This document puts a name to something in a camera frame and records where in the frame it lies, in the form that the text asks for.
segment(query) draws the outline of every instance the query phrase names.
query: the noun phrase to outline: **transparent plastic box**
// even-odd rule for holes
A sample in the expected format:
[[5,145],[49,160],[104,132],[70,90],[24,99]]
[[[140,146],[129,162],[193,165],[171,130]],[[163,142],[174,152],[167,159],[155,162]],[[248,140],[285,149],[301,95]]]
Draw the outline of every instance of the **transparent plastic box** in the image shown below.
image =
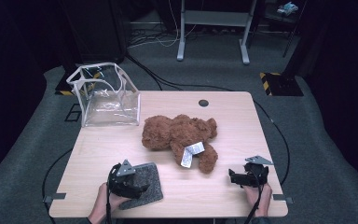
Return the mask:
[[82,110],[82,127],[139,125],[141,94],[115,63],[79,66],[66,79]]

